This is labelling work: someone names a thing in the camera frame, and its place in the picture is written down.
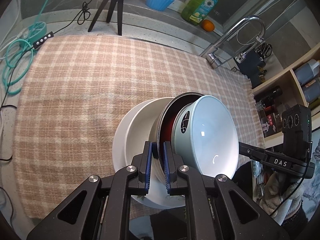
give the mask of green dish soap bottle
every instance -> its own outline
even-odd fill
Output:
[[[217,4],[219,0],[190,0],[181,13],[181,17],[193,24],[198,25]]]

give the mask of dark bottle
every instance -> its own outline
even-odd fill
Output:
[[[276,86],[264,93],[261,93],[257,96],[255,96],[256,102],[261,101],[261,104],[266,107],[272,106],[275,103],[275,99],[282,95],[282,89],[280,86]]]

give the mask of white plate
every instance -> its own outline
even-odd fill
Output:
[[[132,119],[124,143],[124,158],[130,165],[133,157],[142,153],[145,141],[148,141],[151,127],[162,110],[173,98],[159,98],[143,106]],[[145,197],[133,197],[140,203],[152,208],[175,208],[185,206],[183,196],[169,196],[166,186],[155,175],[155,166],[151,165],[149,194]]]
[[[141,108],[143,108],[147,103],[153,100],[154,99],[150,99],[136,105],[122,118],[121,122],[119,123],[115,133],[115,137],[113,138],[113,143],[112,143],[112,162],[113,162],[113,168],[115,169],[115,172],[127,166],[125,165],[125,159],[124,159],[124,138],[125,138],[127,129],[129,127],[129,124],[131,123],[136,113]]]

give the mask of bottle label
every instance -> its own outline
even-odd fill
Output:
[[[307,88],[311,86],[314,82],[316,82],[316,80],[311,80],[308,84],[305,85],[305,87]]]
[[[193,12],[190,19],[199,23],[201,22],[216,5],[218,0],[204,0],[202,4]]]

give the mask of stack of dishes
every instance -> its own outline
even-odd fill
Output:
[[[112,145],[115,171],[131,164],[142,153],[144,142],[156,143],[151,165],[149,194],[133,196],[138,202],[159,209],[185,205],[183,196],[169,196],[164,180],[163,142],[202,174],[232,178],[238,162],[238,137],[226,107],[213,96],[184,93],[176,98],[142,102],[120,122]]]

